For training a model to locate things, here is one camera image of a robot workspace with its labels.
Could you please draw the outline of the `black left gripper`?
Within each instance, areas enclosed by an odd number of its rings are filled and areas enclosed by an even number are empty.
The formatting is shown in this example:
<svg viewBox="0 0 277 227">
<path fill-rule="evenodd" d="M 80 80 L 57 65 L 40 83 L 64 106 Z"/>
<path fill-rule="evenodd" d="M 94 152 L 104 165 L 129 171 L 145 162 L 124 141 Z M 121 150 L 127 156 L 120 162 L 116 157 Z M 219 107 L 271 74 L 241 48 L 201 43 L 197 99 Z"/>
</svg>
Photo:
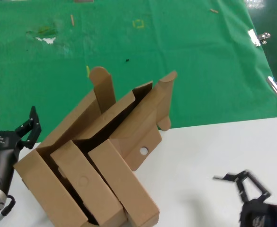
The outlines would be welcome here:
<svg viewBox="0 0 277 227">
<path fill-rule="evenodd" d="M 15 131 L 0 131 L 0 189 L 10 188 L 20 149 L 32 149 L 41 131 L 35 106 L 31 107 L 29 119 Z"/>
</svg>

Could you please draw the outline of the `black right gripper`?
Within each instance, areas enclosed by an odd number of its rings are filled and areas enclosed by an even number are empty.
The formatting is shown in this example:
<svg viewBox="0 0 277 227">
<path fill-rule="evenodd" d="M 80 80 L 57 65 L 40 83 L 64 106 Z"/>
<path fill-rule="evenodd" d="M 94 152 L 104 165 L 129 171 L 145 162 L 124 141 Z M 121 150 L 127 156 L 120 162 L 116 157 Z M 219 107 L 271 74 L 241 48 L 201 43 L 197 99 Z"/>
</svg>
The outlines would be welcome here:
<svg viewBox="0 0 277 227">
<path fill-rule="evenodd" d="M 249 201 L 243 185 L 243 181 L 249 178 L 261 191 L 258 200 L 266 200 L 271 193 L 260 183 L 260 181 L 249 171 L 242 171 L 239 174 L 227 173 L 224 177 L 214 176 L 215 180 L 235 182 L 238 188 L 241 201 Z M 260 202 L 253 199 L 242 206 L 240 214 L 241 227 L 277 227 L 277 205 Z"/>
</svg>

